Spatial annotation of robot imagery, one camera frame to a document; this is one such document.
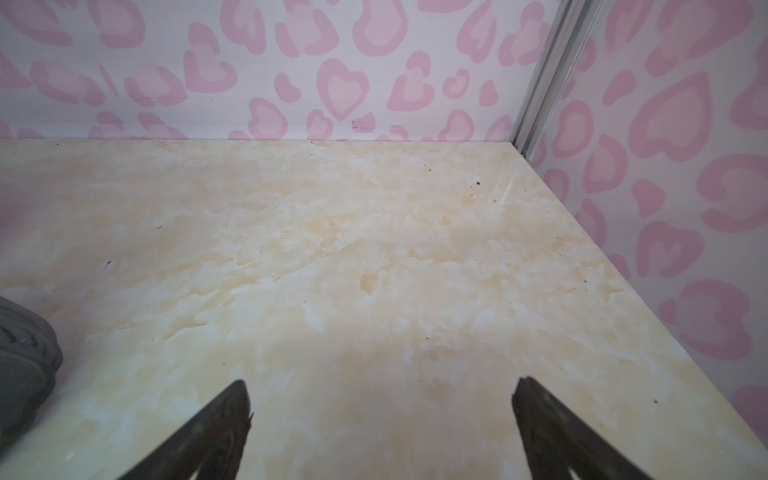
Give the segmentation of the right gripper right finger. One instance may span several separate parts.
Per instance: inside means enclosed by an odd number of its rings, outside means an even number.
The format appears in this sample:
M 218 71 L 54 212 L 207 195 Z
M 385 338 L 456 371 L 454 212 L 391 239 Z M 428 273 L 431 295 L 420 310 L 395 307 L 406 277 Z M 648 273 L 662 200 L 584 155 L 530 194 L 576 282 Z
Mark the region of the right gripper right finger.
M 533 479 L 650 480 L 535 378 L 519 379 L 511 406 Z

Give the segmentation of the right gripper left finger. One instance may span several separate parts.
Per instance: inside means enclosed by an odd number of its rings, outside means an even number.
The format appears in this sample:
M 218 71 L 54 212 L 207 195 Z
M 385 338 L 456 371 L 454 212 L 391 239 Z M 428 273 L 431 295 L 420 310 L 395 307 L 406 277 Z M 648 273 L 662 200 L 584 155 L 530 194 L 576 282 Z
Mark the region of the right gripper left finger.
M 228 385 L 124 479 L 234 479 L 251 428 L 246 383 Z

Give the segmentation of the red grey glass vase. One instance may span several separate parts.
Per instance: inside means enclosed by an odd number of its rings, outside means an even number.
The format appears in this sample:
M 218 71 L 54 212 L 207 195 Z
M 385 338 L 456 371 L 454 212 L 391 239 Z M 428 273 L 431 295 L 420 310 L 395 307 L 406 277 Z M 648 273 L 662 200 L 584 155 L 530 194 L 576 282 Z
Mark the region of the red grey glass vase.
M 35 312 L 1 299 L 1 449 L 31 427 L 50 396 L 63 354 L 53 327 Z

